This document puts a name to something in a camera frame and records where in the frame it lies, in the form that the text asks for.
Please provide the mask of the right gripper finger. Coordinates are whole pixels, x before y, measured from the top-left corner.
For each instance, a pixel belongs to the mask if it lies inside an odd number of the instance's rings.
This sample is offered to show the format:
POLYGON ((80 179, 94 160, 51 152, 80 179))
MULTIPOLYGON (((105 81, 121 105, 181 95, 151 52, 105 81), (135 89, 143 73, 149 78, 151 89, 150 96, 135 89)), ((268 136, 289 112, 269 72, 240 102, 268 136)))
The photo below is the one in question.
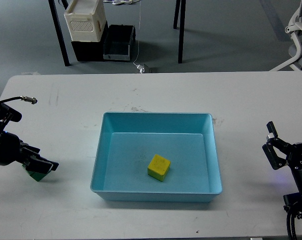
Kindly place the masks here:
POLYGON ((290 169, 291 166, 291 156, 295 150, 295 147, 280 139, 275 128, 273 121, 269 121, 266 124, 269 135, 266 138, 266 143, 262 146, 262 149, 274 170, 278 170, 284 166, 288 166, 290 169), (275 149, 278 149, 281 153, 285 154, 285 158, 278 156, 275 149))

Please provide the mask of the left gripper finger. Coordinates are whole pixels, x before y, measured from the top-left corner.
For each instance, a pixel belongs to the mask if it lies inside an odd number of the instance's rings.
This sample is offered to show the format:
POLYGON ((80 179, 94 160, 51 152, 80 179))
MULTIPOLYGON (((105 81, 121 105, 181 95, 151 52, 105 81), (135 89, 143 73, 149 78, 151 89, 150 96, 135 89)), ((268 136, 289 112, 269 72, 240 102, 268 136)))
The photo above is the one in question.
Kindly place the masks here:
POLYGON ((50 171, 55 171, 59 166, 58 162, 50 161, 39 154, 24 154, 22 163, 26 171, 40 174, 48 174, 50 171))
POLYGON ((31 156, 40 157, 40 149, 31 146, 23 141, 20 141, 19 152, 24 158, 30 158, 31 156))

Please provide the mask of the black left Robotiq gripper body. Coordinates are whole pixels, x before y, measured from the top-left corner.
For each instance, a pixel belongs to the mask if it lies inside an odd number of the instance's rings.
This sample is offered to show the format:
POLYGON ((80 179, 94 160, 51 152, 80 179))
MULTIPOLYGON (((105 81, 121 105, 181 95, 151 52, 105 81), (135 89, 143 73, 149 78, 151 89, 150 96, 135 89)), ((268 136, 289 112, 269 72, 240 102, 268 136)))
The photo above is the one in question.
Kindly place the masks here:
POLYGON ((23 163, 20 151, 21 141, 12 133, 4 131, 0 134, 0 166, 13 162, 23 163))

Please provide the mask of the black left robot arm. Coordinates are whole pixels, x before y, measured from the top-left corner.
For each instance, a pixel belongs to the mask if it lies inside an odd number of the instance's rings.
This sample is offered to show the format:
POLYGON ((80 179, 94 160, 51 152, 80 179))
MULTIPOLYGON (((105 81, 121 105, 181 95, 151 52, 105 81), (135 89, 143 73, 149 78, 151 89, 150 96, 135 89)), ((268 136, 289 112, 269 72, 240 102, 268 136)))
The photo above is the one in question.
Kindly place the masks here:
POLYGON ((59 163, 47 160, 40 155, 40 149, 23 142, 13 133, 5 131, 6 125, 12 122, 19 122, 22 114, 6 103, 14 100, 29 102, 32 105, 38 100, 34 97, 16 96, 0 100, 0 166, 7 166, 18 162, 25 166, 25 170, 32 173, 47 175, 56 171, 59 163))

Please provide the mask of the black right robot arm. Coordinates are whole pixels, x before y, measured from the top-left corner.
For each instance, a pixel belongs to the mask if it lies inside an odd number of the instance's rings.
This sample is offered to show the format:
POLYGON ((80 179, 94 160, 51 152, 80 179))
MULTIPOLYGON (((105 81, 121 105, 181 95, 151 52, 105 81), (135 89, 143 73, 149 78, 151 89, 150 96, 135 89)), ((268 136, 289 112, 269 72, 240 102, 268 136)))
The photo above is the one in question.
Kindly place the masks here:
POLYGON ((271 167, 278 170, 288 166, 298 189, 283 196, 287 235, 290 240, 296 240, 295 219, 302 219, 302 142, 290 144, 280 139, 272 121, 266 127, 269 135, 262 149, 271 167))

